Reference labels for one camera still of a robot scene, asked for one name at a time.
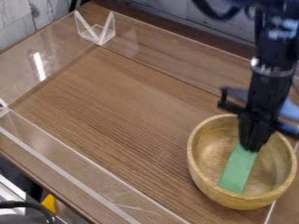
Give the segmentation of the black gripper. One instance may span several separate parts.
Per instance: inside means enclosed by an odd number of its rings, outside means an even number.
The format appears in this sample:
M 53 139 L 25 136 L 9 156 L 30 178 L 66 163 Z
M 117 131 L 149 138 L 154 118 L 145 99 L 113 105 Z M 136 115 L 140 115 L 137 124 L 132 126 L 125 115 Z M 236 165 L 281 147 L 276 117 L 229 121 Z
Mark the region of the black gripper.
M 249 88 L 222 87 L 218 107 L 237 115 L 240 145 L 246 151 L 258 152 L 276 131 L 299 137 L 299 129 L 278 121 L 280 115 L 294 119 L 294 106 L 286 100 L 294 63 L 256 63 L 250 68 Z

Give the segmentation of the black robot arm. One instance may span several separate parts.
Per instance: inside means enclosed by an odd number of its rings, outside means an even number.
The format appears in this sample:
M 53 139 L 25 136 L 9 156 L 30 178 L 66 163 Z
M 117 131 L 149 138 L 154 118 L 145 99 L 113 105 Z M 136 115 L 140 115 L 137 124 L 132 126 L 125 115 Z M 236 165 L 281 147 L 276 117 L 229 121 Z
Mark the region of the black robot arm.
M 299 61 L 299 0 L 265 0 L 250 5 L 256 7 L 256 56 L 249 86 L 224 87 L 218 107 L 237 115 L 240 145 L 257 152 L 273 132 L 297 134 L 278 117 L 294 116 L 285 106 Z

